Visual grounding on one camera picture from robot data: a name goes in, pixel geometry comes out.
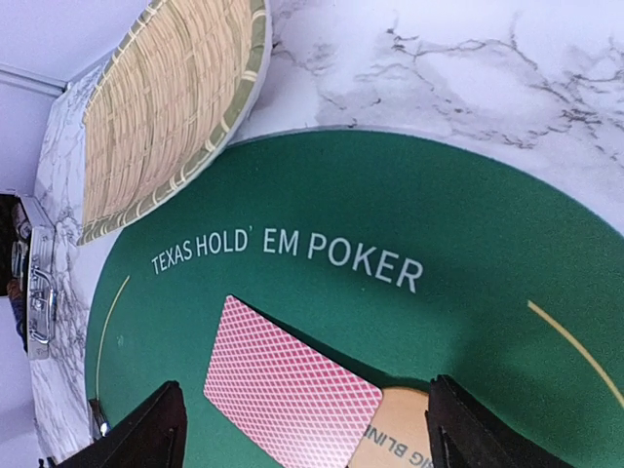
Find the red backed playing card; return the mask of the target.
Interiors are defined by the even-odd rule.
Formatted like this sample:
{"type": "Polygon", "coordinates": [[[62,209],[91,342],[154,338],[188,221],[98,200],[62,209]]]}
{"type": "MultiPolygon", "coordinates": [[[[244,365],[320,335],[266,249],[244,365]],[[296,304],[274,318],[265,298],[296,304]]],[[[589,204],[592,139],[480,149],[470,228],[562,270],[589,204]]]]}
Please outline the red backed playing card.
{"type": "Polygon", "coordinates": [[[382,400],[378,387],[233,295],[203,393],[284,467],[347,466],[382,400]]]}

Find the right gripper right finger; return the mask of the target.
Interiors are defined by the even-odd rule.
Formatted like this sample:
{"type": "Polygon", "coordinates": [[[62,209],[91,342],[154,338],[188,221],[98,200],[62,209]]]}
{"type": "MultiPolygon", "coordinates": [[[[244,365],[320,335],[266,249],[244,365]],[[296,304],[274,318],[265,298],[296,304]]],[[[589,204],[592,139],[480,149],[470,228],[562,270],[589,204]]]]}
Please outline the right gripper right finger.
{"type": "Polygon", "coordinates": [[[425,418],[436,468],[568,465],[513,430],[446,374],[430,382],[425,418]]]}

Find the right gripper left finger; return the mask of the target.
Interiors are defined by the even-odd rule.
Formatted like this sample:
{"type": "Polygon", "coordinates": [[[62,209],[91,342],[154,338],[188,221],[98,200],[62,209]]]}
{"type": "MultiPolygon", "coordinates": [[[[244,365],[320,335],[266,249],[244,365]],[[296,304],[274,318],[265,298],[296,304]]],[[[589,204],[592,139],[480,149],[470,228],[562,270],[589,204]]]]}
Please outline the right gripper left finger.
{"type": "Polygon", "coordinates": [[[182,468],[187,414],[179,383],[164,382],[105,437],[59,468],[182,468]]]}

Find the orange big blind button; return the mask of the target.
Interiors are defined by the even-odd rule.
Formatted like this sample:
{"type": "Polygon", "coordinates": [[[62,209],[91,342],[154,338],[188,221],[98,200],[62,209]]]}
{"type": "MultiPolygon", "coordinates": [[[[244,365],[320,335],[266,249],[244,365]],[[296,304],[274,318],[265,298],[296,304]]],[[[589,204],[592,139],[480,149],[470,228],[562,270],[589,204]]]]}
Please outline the orange big blind button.
{"type": "Polygon", "coordinates": [[[382,390],[382,396],[348,467],[433,467],[425,418],[429,395],[389,387],[382,390]]]}

